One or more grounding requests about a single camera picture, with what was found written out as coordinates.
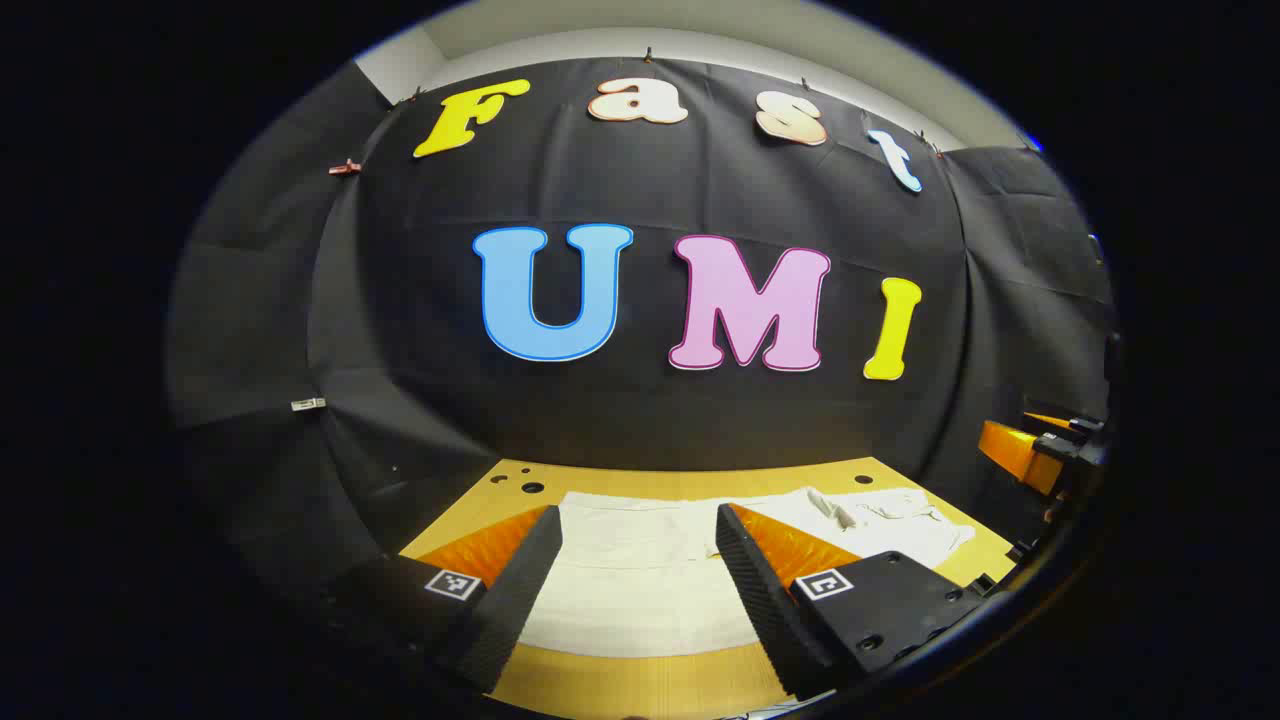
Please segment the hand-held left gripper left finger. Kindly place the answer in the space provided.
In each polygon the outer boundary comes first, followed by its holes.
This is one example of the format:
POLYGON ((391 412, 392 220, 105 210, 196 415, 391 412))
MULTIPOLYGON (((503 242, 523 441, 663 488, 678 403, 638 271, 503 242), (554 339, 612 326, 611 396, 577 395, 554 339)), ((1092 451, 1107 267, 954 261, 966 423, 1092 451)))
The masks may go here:
POLYGON ((490 693, 562 542, 559 509, 543 505, 416 557, 374 559, 339 577, 332 593, 434 673, 490 693))

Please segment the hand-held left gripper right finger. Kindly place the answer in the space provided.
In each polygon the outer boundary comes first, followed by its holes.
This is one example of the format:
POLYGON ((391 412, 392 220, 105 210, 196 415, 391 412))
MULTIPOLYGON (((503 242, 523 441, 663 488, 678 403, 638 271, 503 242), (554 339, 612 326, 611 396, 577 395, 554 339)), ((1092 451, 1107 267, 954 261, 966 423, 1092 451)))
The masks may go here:
POLYGON ((739 503, 716 543, 783 689, 814 698, 908 657, 986 600, 900 551, 856 556, 739 503))

